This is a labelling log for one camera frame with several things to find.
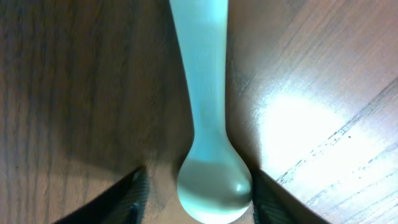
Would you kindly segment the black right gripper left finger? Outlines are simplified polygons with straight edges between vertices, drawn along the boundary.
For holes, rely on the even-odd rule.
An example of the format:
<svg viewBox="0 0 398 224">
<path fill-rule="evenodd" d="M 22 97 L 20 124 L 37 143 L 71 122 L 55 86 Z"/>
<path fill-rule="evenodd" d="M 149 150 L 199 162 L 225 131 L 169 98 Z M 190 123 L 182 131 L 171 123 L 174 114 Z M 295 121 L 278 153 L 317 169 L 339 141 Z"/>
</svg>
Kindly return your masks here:
<svg viewBox="0 0 398 224">
<path fill-rule="evenodd" d="M 128 173 L 101 195 L 56 224 L 141 224 L 149 194 L 144 166 Z"/>
</svg>

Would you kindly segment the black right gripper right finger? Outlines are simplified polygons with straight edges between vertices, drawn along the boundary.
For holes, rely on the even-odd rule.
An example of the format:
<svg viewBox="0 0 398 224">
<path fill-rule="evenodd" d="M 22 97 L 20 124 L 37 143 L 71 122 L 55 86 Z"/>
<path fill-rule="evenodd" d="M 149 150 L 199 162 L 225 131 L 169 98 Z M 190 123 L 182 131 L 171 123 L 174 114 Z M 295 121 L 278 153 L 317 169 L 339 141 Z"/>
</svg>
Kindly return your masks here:
<svg viewBox="0 0 398 224">
<path fill-rule="evenodd" d="M 252 170 L 255 224 L 327 224 L 260 169 Z"/>
</svg>

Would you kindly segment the light green plastic utensil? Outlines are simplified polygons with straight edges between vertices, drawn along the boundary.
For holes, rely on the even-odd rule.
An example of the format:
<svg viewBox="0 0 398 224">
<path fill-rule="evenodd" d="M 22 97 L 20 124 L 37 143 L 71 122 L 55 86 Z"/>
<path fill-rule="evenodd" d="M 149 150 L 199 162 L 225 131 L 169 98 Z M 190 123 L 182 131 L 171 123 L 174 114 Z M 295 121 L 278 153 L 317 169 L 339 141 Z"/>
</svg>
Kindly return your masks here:
<svg viewBox="0 0 398 224">
<path fill-rule="evenodd" d="M 226 133 L 228 0 L 170 0 L 194 138 L 177 177 L 183 209 L 201 223 L 232 223 L 251 202 L 252 178 Z"/>
</svg>

